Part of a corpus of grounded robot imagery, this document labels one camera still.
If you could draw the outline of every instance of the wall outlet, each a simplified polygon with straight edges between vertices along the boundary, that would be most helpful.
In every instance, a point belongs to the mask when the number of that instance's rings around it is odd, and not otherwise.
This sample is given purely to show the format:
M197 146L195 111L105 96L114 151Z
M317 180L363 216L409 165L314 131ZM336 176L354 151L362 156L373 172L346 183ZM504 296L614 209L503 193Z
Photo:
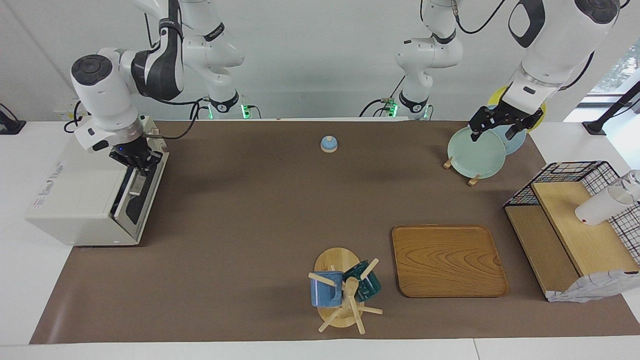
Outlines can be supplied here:
M53 109L53 112L58 116L58 120L60 121L71 121L74 119L74 108L76 107L76 103L78 102L78 98L75 97L69 101L61 102L59 105ZM77 116L87 116L89 113L84 108L84 105L80 104L78 106Z

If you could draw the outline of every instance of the yellow plate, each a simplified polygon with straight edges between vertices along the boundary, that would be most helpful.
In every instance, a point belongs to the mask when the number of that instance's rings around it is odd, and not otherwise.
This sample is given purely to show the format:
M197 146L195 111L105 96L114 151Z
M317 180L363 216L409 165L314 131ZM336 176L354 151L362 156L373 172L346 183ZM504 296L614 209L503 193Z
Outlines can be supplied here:
M491 106L491 105L498 105L498 102L500 102L500 98L502 97L502 95L507 91L507 85L499 88L498 90L496 90L493 95L491 95L491 97L489 98L489 101L486 103L487 106ZM542 117L540 117L540 119L538 120L538 122L533 125L533 127L531 129L528 129L527 132L531 132L532 130L535 130L536 127L538 127L538 125L540 125L540 123L542 122L542 120L545 120L545 115L547 114L547 103L543 102L542 105L540 106L540 108L542 109Z

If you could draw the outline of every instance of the white table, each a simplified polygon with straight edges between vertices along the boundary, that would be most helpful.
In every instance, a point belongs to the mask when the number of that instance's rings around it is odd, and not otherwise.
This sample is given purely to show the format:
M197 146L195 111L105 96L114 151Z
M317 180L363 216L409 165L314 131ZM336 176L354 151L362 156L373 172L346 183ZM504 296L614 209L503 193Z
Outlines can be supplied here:
M0 138L0 359L639 358L640 336L26 345L71 251L22 217L71 138L61 128L59 122L31 122L19 136ZM621 174L628 170L606 138L587 135L580 124L545 123L532 137L547 162L607 160ZM625 298L640 318L640 291Z

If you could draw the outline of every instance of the white drawer unit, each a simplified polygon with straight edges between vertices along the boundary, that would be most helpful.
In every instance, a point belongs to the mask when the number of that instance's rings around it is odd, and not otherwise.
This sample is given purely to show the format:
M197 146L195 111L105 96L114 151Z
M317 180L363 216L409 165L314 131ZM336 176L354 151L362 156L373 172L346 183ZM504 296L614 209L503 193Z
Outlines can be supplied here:
M151 119L143 123L154 132ZM89 154L70 136L25 219L71 246L138 244L169 156L164 140L149 146L163 157L144 177L111 159L108 149Z

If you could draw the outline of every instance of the light green plate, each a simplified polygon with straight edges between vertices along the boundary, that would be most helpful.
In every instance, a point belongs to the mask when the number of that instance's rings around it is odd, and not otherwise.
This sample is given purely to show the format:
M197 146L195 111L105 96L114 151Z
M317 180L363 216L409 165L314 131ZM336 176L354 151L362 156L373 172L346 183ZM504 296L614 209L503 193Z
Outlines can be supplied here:
M467 126L453 134L447 148L451 165L462 175L479 179L494 176L502 169L507 152L498 135L485 131L480 138L471 140L471 129Z

